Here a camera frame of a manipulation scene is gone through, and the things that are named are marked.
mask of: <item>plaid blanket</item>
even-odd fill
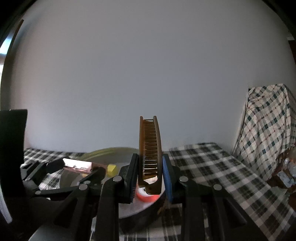
[[[251,88],[232,155],[267,181],[296,140],[296,100],[284,84]]]
[[[296,221],[296,212],[284,202],[284,197],[275,194],[268,184],[254,174],[248,167],[233,156],[226,153],[215,143],[187,145],[172,148],[168,152],[173,165],[180,167],[183,175],[204,185],[219,183],[222,185],[254,220],[257,226],[272,240],[282,240],[284,233]],[[27,149],[25,161],[38,158],[56,158],[63,155],[54,152]],[[70,153],[79,156],[81,153]],[[60,172],[54,177],[46,177],[40,185],[41,189],[57,187]],[[211,239],[205,214],[207,240]],[[166,205],[162,216],[142,232],[121,235],[120,240],[180,240],[181,205]]]

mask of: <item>metal screw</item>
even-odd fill
[[[86,190],[87,189],[87,185],[86,184],[80,184],[79,185],[79,190],[81,190],[81,191],[84,191],[84,190]]]
[[[115,182],[120,182],[122,180],[122,177],[121,176],[115,176],[113,177],[113,181]]]
[[[215,184],[215,185],[213,186],[213,188],[214,188],[216,191],[220,191],[220,190],[222,190],[222,186],[221,186],[220,184]]]
[[[181,176],[181,177],[179,178],[179,180],[180,180],[181,182],[185,183],[185,182],[188,181],[188,177]]]

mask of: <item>yellow sponge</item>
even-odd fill
[[[114,164],[109,164],[107,167],[107,176],[108,177],[114,177],[118,173],[118,168]]]

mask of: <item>comb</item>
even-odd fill
[[[153,119],[140,117],[139,137],[139,187],[145,187],[147,194],[161,193],[162,186],[162,150],[160,133],[156,116]],[[147,179],[157,177],[154,183],[149,184]]]

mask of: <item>checkered tablecloth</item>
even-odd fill
[[[282,240],[290,225],[296,221],[296,212],[284,202],[284,196],[275,194],[266,182],[249,168],[230,156],[215,143],[187,145],[167,152],[173,165],[180,167],[183,175],[204,185],[221,184],[240,204],[257,226],[272,240]],[[36,149],[25,151],[25,161],[49,160],[66,153],[46,152]],[[67,153],[77,157],[81,153]],[[61,171],[47,176],[41,189],[57,188]],[[208,232],[207,219],[205,228]],[[181,206],[166,205],[163,215],[142,232],[121,235],[120,240],[180,240]]]

